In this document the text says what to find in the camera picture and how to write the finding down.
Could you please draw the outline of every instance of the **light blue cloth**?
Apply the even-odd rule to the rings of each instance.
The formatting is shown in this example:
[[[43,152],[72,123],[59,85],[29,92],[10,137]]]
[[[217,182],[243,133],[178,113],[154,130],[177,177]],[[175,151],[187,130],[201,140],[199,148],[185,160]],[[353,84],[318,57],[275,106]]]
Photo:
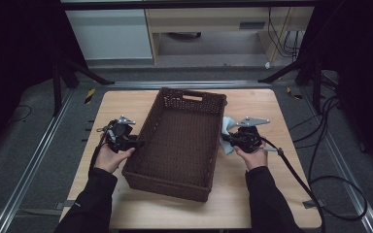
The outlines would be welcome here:
[[[222,119],[222,134],[228,135],[228,130],[235,127],[237,125],[237,121],[235,121],[233,118],[229,116],[224,116]],[[222,139],[222,136],[220,136],[220,145],[222,146],[223,152],[228,155],[234,151],[234,148],[229,144],[229,142],[226,142]]]

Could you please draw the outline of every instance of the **black sleeve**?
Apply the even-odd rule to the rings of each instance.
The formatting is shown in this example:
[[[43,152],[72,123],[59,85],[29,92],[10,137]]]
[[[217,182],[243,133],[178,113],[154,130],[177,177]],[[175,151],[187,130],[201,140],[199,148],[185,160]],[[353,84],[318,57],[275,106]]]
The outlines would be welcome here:
[[[251,225],[257,233],[303,232],[296,225],[289,205],[275,186],[268,167],[257,167],[246,173],[250,192]]]
[[[112,193],[117,180],[114,175],[94,168],[85,189],[54,232],[107,233],[112,212]]]

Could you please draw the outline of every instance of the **woven plastic basket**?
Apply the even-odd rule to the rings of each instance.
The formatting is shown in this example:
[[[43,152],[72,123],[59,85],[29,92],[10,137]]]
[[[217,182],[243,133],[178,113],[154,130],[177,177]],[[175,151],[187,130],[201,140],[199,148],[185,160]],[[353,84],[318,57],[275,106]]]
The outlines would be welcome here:
[[[122,174],[134,189],[206,202],[211,192],[226,96],[162,88]]]

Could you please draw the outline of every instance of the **person's arm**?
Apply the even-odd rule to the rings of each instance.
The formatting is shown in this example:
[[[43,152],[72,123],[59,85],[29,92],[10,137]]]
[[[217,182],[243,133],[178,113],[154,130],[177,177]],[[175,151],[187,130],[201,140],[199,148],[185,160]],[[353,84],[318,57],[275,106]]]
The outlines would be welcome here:
[[[105,170],[94,168],[74,205],[59,222],[55,233],[107,233],[112,209],[112,193],[117,178]]]
[[[59,222],[55,233],[109,232],[112,194],[118,180],[112,174],[133,151],[135,149],[114,153],[108,145],[101,147],[85,189]]]
[[[247,165],[246,181],[250,193],[251,225],[257,233],[298,233],[303,232],[296,225],[289,205],[275,186],[268,165],[268,152],[260,149],[245,153],[234,147]]]

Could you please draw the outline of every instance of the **table surface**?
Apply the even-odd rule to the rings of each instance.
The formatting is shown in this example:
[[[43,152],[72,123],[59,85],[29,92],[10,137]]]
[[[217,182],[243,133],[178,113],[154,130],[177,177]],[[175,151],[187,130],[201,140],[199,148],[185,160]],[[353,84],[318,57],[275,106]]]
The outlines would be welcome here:
[[[224,115],[235,120],[244,117],[268,118],[259,133],[284,150],[289,162],[305,182],[305,175],[293,146],[275,94],[270,89],[199,89],[223,93],[228,102]],[[99,143],[99,132],[120,115],[135,120],[132,134],[139,134],[158,90],[109,91],[105,94],[94,122],[84,155],[72,184],[68,200],[75,200],[87,182],[87,170]],[[317,228],[321,219],[317,209],[305,209],[308,194],[292,176],[276,152],[268,156],[269,168],[277,187],[286,197],[295,221],[301,228]],[[200,203],[131,189],[121,174],[123,162],[115,172],[118,184],[113,194],[111,229],[231,229],[251,228],[249,193],[245,183],[246,166],[233,152],[225,155],[219,147],[214,183],[208,202]],[[69,208],[65,208],[62,217]]]

